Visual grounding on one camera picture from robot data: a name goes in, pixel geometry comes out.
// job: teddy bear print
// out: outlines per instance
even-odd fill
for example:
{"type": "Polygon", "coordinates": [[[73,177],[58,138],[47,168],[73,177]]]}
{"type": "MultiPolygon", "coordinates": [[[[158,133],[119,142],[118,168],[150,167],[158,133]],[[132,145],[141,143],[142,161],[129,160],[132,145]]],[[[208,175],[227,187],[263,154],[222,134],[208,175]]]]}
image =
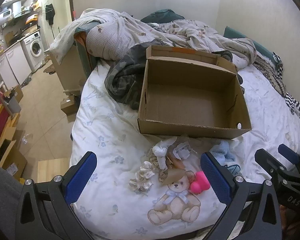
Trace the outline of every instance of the teddy bear print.
{"type": "Polygon", "coordinates": [[[190,184],[195,180],[192,171],[179,180],[168,184],[168,190],[163,197],[148,212],[148,219],[154,225],[162,225],[172,219],[181,219],[191,223],[195,221],[200,213],[200,200],[189,192],[190,184]]]}

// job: white label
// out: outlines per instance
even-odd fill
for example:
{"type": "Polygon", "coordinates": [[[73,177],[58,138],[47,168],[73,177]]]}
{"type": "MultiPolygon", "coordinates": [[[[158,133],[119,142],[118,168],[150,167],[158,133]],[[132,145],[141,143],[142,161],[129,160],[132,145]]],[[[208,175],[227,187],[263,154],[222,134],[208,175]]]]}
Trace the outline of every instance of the white label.
{"type": "Polygon", "coordinates": [[[18,171],[18,168],[17,166],[15,165],[15,163],[11,164],[10,167],[8,167],[6,169],[7,173],[9,173],[11,176],[13,176],[14,174],[17,173],[18,171]]]}
{"type": "Polygon", "coordinates": [[[190,156],[191,147],[188,142],[183,142],[174,148],[172,152],[177,159],[186,159],[190,156]]]}

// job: washing machine door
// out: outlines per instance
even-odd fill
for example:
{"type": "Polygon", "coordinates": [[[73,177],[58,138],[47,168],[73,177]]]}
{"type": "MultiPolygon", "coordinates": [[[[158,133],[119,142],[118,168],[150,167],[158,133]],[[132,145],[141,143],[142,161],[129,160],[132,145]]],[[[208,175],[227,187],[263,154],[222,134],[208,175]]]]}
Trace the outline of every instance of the washing machine door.
{"type": "Polygon", "coordinates": [[[30,52],[33,57],[39,57],[42,54],[42,48],[39,41],[33,41],[31,43],[30,52]]]}

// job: pink toy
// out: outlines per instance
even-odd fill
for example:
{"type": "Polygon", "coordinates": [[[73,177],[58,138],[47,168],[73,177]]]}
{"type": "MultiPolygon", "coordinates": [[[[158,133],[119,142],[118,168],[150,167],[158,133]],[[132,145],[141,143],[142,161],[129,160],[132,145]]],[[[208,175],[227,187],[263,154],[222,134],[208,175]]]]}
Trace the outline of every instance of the pink toy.
{"type": "Polygon", "coordinates": [[[206,175],[203,173],[203,171],[198,171],[195,173],[195,181],[191,183],[190,190],[191,192],[195,194],[200,194],[204,190],[208,190],[211,185],[206,177],[206,175]]]}

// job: washing machine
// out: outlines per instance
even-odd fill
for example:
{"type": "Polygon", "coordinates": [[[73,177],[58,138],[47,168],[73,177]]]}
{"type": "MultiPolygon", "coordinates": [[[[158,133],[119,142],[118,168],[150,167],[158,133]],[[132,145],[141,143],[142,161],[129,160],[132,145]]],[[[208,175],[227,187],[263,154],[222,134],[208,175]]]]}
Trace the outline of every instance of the washing machine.
{"type": "Polygon", "coordinates": [[[44,49],[39,32],[35,32],[21,41],[21,46],[26,59],[29,63],[32,73],[34,73],[42,64],[44,59],[44,49]]]}

